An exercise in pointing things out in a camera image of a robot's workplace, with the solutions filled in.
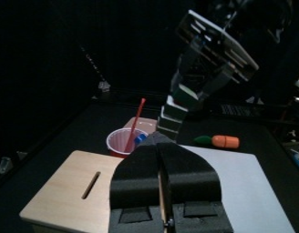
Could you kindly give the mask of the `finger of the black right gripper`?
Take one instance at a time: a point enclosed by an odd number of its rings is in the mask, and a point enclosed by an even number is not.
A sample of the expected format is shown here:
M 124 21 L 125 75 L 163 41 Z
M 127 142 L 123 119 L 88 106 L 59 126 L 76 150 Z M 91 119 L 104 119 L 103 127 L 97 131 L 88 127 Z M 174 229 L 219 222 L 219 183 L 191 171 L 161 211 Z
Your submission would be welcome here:
M 178 89 L 179 84 L 188 86 L 194 91 L 202 87 L 206 75 L 199 61 L 200 47 L 199 40 L 195 38 L 178 58 L 176 71 L 170 81 L 171 92 Z
M 222 89 L 232 79 L 234 68 L 230 65 L 223 65 L 215 76 L 211 77 L 202 90 L 198 92 L 198 101 L 203 102 L 219 89 Z

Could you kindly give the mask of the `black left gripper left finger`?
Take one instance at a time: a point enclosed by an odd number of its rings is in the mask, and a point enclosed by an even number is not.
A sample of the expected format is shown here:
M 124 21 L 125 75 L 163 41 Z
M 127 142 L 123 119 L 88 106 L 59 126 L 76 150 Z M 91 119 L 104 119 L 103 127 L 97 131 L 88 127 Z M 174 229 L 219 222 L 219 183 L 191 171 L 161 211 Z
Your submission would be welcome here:
M 108 233 L 163 233 L 156 136 L 152 133 L 116 166 L 109 187 Z

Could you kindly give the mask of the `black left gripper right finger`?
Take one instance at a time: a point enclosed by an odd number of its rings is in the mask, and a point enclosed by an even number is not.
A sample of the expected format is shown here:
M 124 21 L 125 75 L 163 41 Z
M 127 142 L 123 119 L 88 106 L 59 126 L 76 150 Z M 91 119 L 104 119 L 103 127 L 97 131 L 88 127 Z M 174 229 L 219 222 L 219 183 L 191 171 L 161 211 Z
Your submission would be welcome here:
M 168 233 L 234 233 L 218 173 L 196 153 L 156 133 Z

